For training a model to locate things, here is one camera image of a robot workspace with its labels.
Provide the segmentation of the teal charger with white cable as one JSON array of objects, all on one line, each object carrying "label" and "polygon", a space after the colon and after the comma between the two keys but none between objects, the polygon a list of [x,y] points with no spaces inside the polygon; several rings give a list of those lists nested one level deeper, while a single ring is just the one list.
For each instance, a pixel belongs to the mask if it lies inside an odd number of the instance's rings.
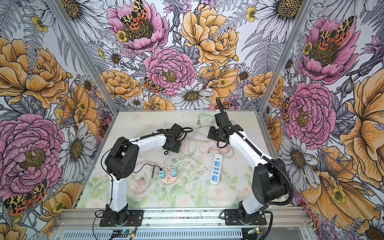
[{"label": "teal charger with white cable", "polygon": [[172,177],[176,177],[177,176],[176,167],[171,167],[171,175],[172,175]]}]

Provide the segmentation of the teal charger with black cable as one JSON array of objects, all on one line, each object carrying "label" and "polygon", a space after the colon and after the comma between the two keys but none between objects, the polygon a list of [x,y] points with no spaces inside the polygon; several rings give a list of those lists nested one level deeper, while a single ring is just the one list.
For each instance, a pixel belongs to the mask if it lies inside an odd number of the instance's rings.
[{"label": "teal charger with black cable", "polygon": [[165,170],[160,168],[159,169],[159,177],[160,179],[164,179],[166,176],[165,176]]}]

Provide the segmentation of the round pink power socket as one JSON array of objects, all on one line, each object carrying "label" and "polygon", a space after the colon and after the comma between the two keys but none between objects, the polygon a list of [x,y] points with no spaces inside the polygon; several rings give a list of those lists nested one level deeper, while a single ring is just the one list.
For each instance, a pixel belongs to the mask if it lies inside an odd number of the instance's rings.
[{"label": "round pink power socket", "polygon": [[171,168],[167,168],[167,169],[163,169],[163,170],[164,170],[164,178],[160,178],[161,182],[165,185],[174,184],[177,181],[178,176],[176,176],[176,177],[172,176]]}]

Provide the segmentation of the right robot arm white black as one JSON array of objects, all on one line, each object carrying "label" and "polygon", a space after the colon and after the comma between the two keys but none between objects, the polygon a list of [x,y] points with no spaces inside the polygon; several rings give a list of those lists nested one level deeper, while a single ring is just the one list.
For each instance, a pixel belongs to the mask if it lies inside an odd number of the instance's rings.
[{"label": "right robot arm white black", "polygon": [[220,98],[216,98],[220,112],[215,115],[216,126],[210,127],[208,139],[223,149],[231,146],[249,161],[254,168],[252,193],[239,202],[237,215],[240,222],[249,225],[266,212],[270,206],[286,206],[293,201],[293,184],[288,177],[284,162],[264,153],[246,135],[243,128],[233,125]]}]

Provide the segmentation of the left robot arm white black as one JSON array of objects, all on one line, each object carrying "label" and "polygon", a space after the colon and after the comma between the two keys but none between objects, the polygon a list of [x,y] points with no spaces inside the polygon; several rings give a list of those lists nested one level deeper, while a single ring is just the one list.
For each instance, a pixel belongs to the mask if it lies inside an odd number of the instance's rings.
[{"label": "left robot arm white black", "polygon": [[155,148],[165,150],[165,155],[170,152],[178,153],[182,141],[192,131],[191,127],[183,128],[174,124],[170,129],[159,129],[155,133],[139,138],[120,137],[116,140],[114,146],[107,151],[103,167],[111,177],[112,188],[110,203],[106,205],[100,226],[124,226],[129,218],[133,224],[141,225],[138,217],[143,215],[143,211],[139,211],[138,214],[129,214],[127,202],[128,180],[135,171],[139,154]]}]

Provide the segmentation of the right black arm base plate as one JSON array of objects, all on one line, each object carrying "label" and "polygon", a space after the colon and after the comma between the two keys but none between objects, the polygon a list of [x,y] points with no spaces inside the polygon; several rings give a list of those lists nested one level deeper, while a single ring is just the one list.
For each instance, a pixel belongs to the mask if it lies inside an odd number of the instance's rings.
[{"label": "right black arm base plate", "polygon": [[223,218],[227,226],[261,226],[267,224],[265,215],[260,212],[247,214],[245,211],[239,209],[225,209],[223,213]]}]

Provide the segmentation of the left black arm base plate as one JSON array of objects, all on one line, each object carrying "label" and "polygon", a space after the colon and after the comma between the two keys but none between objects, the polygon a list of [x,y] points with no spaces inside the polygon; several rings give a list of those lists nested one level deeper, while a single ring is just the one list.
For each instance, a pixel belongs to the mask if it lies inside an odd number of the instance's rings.
[{"label": "left black arm base plate", "polygon": [[122,210],[119,213],[104,211],[99,223],[101,227],[140,227],[144,218],[143,210]]}]

